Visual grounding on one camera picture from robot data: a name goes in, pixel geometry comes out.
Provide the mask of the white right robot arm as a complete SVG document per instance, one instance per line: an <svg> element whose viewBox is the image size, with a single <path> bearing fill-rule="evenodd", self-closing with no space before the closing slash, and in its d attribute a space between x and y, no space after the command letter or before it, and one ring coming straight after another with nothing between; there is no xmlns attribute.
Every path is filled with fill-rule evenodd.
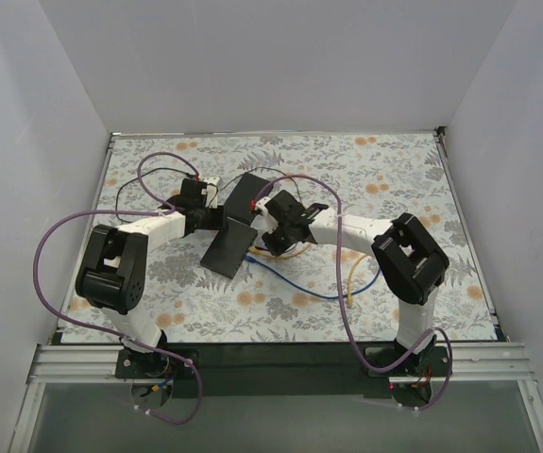
<svg viewBox="0 0 543 453"><path fill-rule="evenodd" d="M335 245L376 259L385 283L399 301L396 360L420 365L436 342L435 300L450 260L419 219L395 220L339 213L324 204L305 208L297 201L265 197L253 205L266 222L265 247L278 257L295 243Z"/></svg>

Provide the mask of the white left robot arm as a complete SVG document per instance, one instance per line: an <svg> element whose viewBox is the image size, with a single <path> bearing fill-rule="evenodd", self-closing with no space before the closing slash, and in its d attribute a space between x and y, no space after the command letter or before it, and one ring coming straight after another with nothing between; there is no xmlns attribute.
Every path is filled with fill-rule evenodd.
<svg viewBox="0 0 543 453"><path fill-rule="evenodd" d="M163 375L171 359L154 352L166 336L141 303L148 255L193 232L221 230L225 210L196 208L163 211L119 227L96 226L87 243L76 278L76 293L101 310L119 333L130 361L150 377Z"/></svg>

